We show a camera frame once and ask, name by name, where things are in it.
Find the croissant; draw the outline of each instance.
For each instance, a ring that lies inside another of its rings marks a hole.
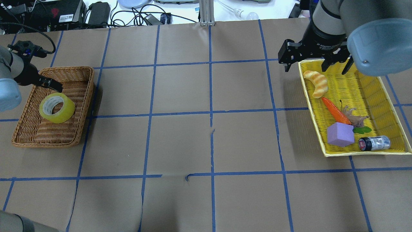
[[[328,80],[325,75],[316,71],[306,71],[303,73],[303,77],[310,80],[315,85],[315,91],[312,94],[312,97],[320,98],[327,92]]]

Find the brown wicker basket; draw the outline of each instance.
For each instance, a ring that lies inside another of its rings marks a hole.
[[[40,71],[40,75],[63,84],[62,93],[74,102],[75,112],[69,120],[59,124],[42,118],[39,113],[40,102],[55,91],[33,86],[14,131],[12,144],[16,147],[43,148],[71,147],[79,144],[93,93],[93,68],[46,68]]]

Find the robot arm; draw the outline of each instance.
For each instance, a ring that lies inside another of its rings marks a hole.
[[[355,63],[370,76],[384,76],[412,67],[412,2],[410,0],[319,0],[299,43],[287,39],[279,63],[325,58],[322,70]]]
[[[30,41],[9,45],[16,53],[0,46],[0,112],[14,109],[21,102],[18,85],[37,85],[62,92],[62,84],[39,75],[30,63],[33,56],[46,57],[46,51]]]

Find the label with barcode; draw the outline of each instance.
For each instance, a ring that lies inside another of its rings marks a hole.
[[[61,15],[59,18],[59,23],[71,22],[72,20],[73,20],[73,14]]]

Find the grid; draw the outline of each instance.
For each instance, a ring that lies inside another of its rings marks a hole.
[[[279,149],[279,159],[281,163],[281,170],[279,171],[252,171],[252,172],[215,172],[214,171],[214,157],[213,157],[213,133],[214,130],[212,131],[210,135],[210,147],[211,147],[211,170],[208,173],[191,173],[188,174],[185,179],[188,181],[189,177],[192,176],[210,176],[211,178],[211,206],[212,206],[212,229],[215,232],[216,231],[216,220],[215,220],[215,176],[231,176],[231,175],[282,175],[283,177],[283,185],[284,185],[284,191],[285,191],[285,201],[286,201],[286,206],[287,206],[287,211],[288,211],[288,219],[289,219],[289,226],[290,226],[290,231],[293,232],[293,215],[290,209],[290,199],[289,199],[289,193],[288,193],[288,184],[287,184],[287,179],[286,175],[287,174],[299,174],[299,173],[353,173],[354,180],[356,183],[357,191],[360,197],[360,202],[361,206],[363,209],[363,213],[365,216],[365,220],[367,223],[367,227],[369,231],[372,231],[372,226],[369,221],[368,217],[368,212],[367,208],[365,206],[365,202],[363,200],[363,195],[361,191],[361,186],[358,181],[358,176],[357,172],[368,172],[368,171],[388,171],[388,170],[412,170],[412,167],[389,167],[389,168],[355,168],[354,162],[352,160],[352,157],[349,156],[349,161],[351,164],[351,168],[348,169],[322,169],[322,170],[286,170],[285,165],[282,159],[282,151],[281,151],[281,145],[279,142],[279,125],[278,125],[278,120],[277,120],[277,112],[278,111],[301,111],[301,110],[308,110],[307,107],[296,107],[296,108],[277,108],[275,105],[274,97],[273,97],[273,90],[272,90],[272,83],[271,83],[271,78],[270,78],[270,70],[269,70],[269,61],[276,61],[277,59],[268,59],[267,56],[267,51],[266,51],[266,44],[265,44],[265,38],[263,34],[263,29],[261,25],[261,21],[258,20],[259,23],[259,28],[260,28],[260,35],[262,38],[262,45],[263,45],[263,50],[264,50],[264,59],[252,59],[252,60],[235,60],[235,61],[212,61],[212,37],[211,37],[211,27],[208,28],[208,45],[209,45],[209,61],[208,62],[193,62],[193,63],[171,63],[171,64],[157,64],[157,52],[158,52],[158,46],[159,46],[159,31],[160,31],[160,26],[157,27],[157,38],[156,38],[156,47],[155,47],[155,55],[154,55],[154,63],[149,64],[149,65],[130,65],[130,66],[104,66],[104,61],[105,61],[105,56],[107,52],[107,47],[110,39],[110,32],[111,29],[108,29],[108,35],[106,39],[106,44],[105,44],[105,49],[104,49],[104,54],[102,58],[102,62],[100,67],[94,67],[96,70],[103,70],[103,69],[118,69],[118,68],[131,68],[131,67],[153,67],[153,79],[152,79],[152,91],[151,91],[151,99],[150,99],[150,112],[148,114],[124,114],[124,115],[97,115],[93,116],[93,111],[91,112],[91,116],[87,117],[89,120],[88,125],[87,125],[87,130],[86,130],[86,137],[85,137],[85,142],[84,146],[82,149],[82,155],[79,163],[79,168],[78,168],[78,173],[77,176],[73,177],[49,177],[49,178],[0,178],[0,181],[11,181],[10,188],[7,194],[7,198],[5,200],[3,210],[6,210],[8,200],[10,198],[10,195],[12,194],[12,189],[14,186],[14,183],[16,181],[39,181],[39,180],[76,180],[76,191],[75,191],[75,198],[77,195],[77,188],[80,180],[98,180],[98,179],[128,179],[128,178],[141,178],[142,179],[142,189],[141,189],[141,196],[142,196],[142,206],[143,206],[143,201],[144,201],[144,195],[145,195],[145,183],[147,178],[161,178],[162,174],[156,174],[156,175],[148,175],[147,174],[147,161],[148,161],[148,154],[149,154],[149,142],[150,142],[150,131],[151,131],[151,122],[152,122],[152,117],[156,116],[171,116],[171,115],[188,115],[188,114],[209,114],[210,115],[210,127],[213,128],[213,115],[214,114],[228,114],[228,113],[241,113],[241,112],[273,112],[274,116],[274,122],[275,122],[275,129],[276,129],[276,140],[278,143],[278,149]],[[54,60],[56,58],[57,52],[60,47],[60,43],[62,40],[62,37],[64,35],[64,31],[61,32],[59,42],[56,47],[56,53],[53,56],[53,60],[51,62],[51,66],[54,64]],[[271,104],[272,108],[270,109],[247,109],[247,110],[229,110],[229,111],[214,111],[213,110],[213,93],[212,93],[212,84],[213,84],[213,76],[212,76],[212,68],[213,64],[221,64],[221,63],[241,63],[241,62],[265,62],[266,65],[266,71],[267,71],[267,79],[268,79],[268,84],[269,84],[269,91],[270,91],[270,97],[271,97]],[[155,81],[156,81],[156,67],[157,66],[177,66],[177,65],[197,65],[197,64],[209,64],[209,92],[210,92],[210,110],[209,111],[195,111],[195,112],[171,112],[171,113],[153,113],[153,98],[154,98],[154,92],[155,92]],[[96,90],[94,94],[94,98],[92,101],[92,109],[95,109],[96,105],[96,99],[97,99],[97,94],[98,94],[98,88],[100,84],[100,78],[101,78],[102,72],[99,73],[97,84],[96,84]],[[403,107],[411,107],[412,104],[401,104],[395,90],[391,84],[391,81],[388,76],[386,76],[386,80],[389,84],[389,87],[395,97],[396,104],[394,106],[398,107],[403,119],[405,120],[406,127],[410,135],[412,135],[412,130],[410,127],[410,124],[407,120],[406,114],[403,110]],[[87,177],[82,177],[80,176],[81,171],[82,171],[82,165],[83,165],[83,159],[84,159],[84,154],[86,151],[87,147],[87,141],[89,138],[89,132],[92,124],[92,119],[98,119],[98,118],[120,118],[120,117],[148,117],[148,128],[147,128],[147,137],[146,137],[146,149],[145,149],[145,161],[144,161],[144,170],[143,170],[143,175],[114,175],[114,176],[87,176]],[[8,121],[18,121],[18,119],[11,118],[11,119],[1,119],[0,122],[8,122]],[[73,204],[72,208],[72,215],[73,215],[73,209],[75,206],[75,202]],[[70,222],[71,222],[71,217],[70,221],[67,225],[66,231],[69,231],[70,228]]]

